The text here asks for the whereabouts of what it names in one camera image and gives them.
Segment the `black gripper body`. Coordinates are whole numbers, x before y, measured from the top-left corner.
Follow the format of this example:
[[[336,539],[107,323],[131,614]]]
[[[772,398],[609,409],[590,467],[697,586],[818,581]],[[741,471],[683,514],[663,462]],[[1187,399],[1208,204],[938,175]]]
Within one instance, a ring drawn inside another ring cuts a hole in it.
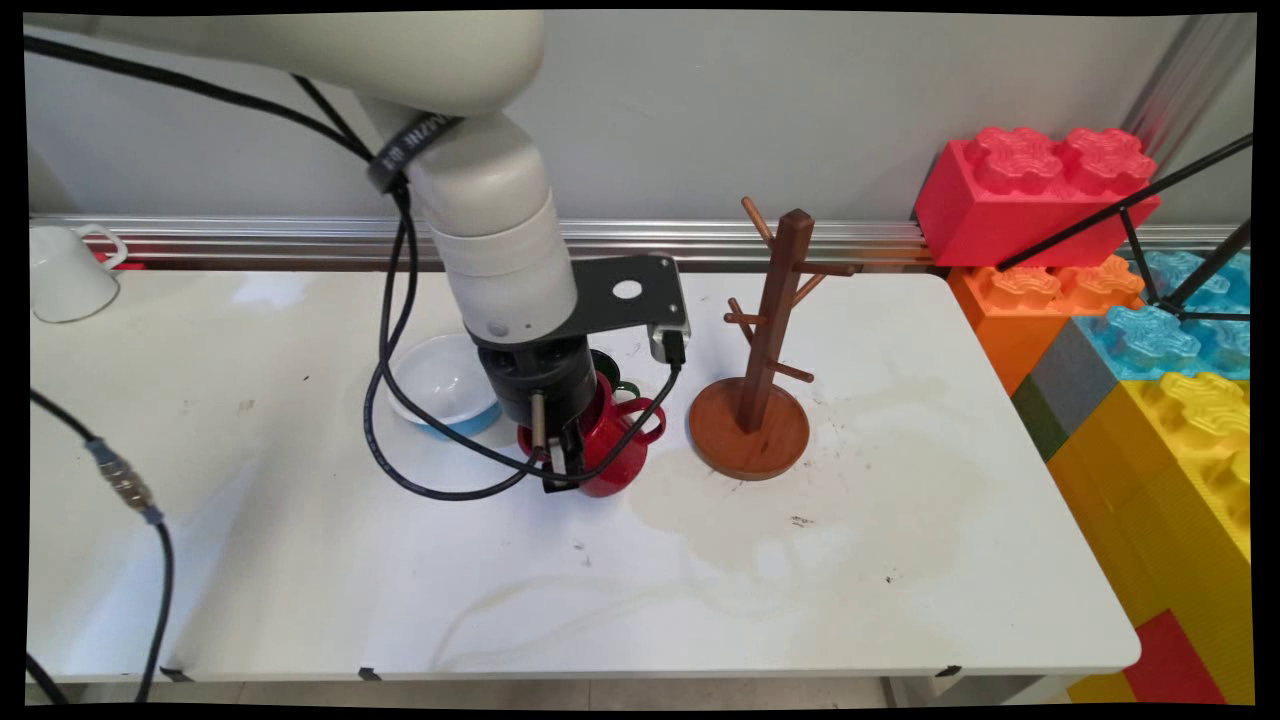
[[[596,392],[596,372],[585,336],[527,348],[477,348],[479,361],[504,414],[532,427],[532,396],[543,397],[545,428],[562,430],[581,416]]]

